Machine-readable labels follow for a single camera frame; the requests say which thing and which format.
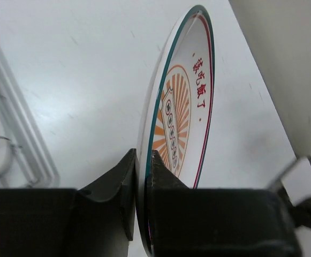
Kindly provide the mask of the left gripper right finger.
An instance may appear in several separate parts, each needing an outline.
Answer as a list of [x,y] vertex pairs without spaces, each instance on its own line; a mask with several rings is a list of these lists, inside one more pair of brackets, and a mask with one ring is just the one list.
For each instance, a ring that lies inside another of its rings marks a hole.
[[180,197],[188,191],[189,188],[165,166],[160,153],[152,150],[145,181],[145,236],[151,256],[155,256],[157,248],[174,234],[170,229],[184,203]]

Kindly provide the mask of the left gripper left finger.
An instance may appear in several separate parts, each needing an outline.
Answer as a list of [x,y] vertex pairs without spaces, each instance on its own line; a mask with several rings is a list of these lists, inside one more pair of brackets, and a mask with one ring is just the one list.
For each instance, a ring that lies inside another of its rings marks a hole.
[[78,241],[133,240],[135,159],[136,149],[131,148],[112,169],[78,190]]

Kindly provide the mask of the orange sunburst pattern plate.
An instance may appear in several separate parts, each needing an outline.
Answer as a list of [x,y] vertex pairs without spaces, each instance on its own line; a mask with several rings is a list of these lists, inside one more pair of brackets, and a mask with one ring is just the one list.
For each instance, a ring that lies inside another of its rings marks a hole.
[[202,5],[175,23],[157,60],[143,107],[136,147],[136,213],[151,256],[146,181],[157,151],[165,167],[190,188],[199,184],[209,137],[215,83],[210,15]]

